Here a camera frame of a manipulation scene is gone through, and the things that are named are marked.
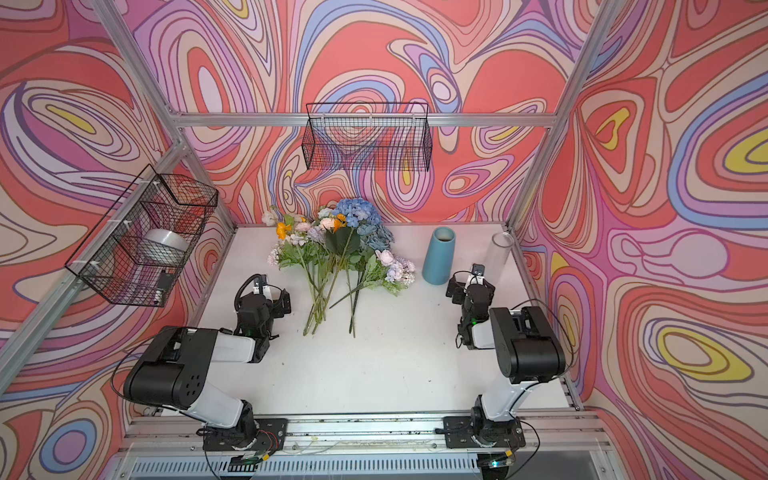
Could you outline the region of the teal ceramic vase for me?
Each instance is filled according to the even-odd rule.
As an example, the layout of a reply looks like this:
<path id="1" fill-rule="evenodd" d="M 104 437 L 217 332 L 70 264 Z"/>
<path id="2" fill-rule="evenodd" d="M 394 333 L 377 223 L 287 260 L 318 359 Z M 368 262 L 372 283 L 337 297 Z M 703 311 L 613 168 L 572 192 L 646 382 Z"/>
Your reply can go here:
<path id="1" fill-rule="evenodd" d="M 431 285 L 443 285 L 451 276 L 456 234 L 449 227 L 436 228 L 430 238 L 422 268 L 424 280 Z"/>

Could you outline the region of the light blue hydrangea stem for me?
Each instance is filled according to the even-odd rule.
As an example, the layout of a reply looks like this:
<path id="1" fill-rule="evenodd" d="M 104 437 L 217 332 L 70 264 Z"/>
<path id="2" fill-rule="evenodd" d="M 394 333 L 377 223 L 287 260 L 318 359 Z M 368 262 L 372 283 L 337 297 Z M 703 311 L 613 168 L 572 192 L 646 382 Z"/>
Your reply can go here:
<path id="1" fill-rule="evenodd" d="M 358 228 L 362 225 L 384 225 L 377 208 L 362 198 L 342 199 L 335 207 L 324 208 L 318 215 L 325 248 L 336 265 L 346 272 L 352 272 L 360 259 L 356 255 L 361 247 Z"/>

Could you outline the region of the white poppy flower stem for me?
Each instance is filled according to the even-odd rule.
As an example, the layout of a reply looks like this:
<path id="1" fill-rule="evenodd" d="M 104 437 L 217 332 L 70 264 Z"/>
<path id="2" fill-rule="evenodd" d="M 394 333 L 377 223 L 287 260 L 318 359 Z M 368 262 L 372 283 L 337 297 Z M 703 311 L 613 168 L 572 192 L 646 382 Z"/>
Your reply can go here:
<path id="1" fill-rule="evenodd" d="M 280 269 L 300 267 L 307 280 L 311 306 L 303 334 L 309 335 L 321 316 L 319 267 L 324 250 L 318 237 L 318 224 L 301 215 L 280 213 L 275 206 L 264 212 L 261 220 L 265 226 L 273 228 L 277 236 L 267 262 Z"/>

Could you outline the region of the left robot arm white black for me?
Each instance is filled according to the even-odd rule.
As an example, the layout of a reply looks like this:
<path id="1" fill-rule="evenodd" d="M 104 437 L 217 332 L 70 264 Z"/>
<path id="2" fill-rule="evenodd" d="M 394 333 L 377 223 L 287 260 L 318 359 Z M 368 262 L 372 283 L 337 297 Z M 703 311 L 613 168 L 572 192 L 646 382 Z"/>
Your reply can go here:
<path id="1" fill-rule="evenodd" d="M 165 327 L 141 354 L 122 387 L 129 401 L 173 410 L 202 423 L 203 451 L 256 452 L 266 457 L 284 447 L 285 419 L 259 421 L 250 402 L 220 390 L 208 378 L 213 364 L 260 363 L 274 322 L 292 311 L 290 294 L 254 274 L 233 300 L 232 330 Z"/>

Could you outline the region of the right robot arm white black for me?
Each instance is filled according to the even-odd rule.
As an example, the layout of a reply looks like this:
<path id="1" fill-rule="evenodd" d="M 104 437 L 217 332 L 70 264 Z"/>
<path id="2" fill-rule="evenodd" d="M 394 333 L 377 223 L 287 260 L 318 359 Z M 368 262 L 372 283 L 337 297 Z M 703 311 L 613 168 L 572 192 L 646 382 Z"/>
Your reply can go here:
<path id="1" fill-rule="evenodd" d="M 495 286 L 480 275 L 448 281 L 446 296 L 461 307 L 455 345 L 496 355 L 500 375 L 477 396 L 467 416 L 447 416 L 439 429 L 450 449 L 525 445 L 517 416 L 525 398 L 539 385 L 566 372 L 567 360 L 545 313 L 529 300 L 494 307 Z"/>

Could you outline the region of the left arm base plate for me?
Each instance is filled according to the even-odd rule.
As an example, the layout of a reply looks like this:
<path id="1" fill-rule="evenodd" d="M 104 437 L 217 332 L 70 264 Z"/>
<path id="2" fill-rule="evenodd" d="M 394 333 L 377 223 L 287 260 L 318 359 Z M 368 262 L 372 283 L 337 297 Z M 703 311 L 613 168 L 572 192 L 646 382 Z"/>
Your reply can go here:
<path id="1" fill-rule="evenodd" d="M 230 429 L 203 426 L 196 434 L 206 452 L 256 452 L 273 454 L 284 448 L 287 418 L 256 419 Z"/>

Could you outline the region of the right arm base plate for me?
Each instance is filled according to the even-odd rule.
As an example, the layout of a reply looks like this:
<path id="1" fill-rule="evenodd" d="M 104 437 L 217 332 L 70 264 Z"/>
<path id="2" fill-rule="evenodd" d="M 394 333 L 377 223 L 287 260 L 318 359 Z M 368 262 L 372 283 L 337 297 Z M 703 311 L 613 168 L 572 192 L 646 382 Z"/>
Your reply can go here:
<path id="1" fill-rule="evenodd" d="M 523 428 L 517 418 L 504 422 L 470 416 L 446 416 L 437 431 L 449 449 L 505 448 L 516 451 L 526 446 Z"/>

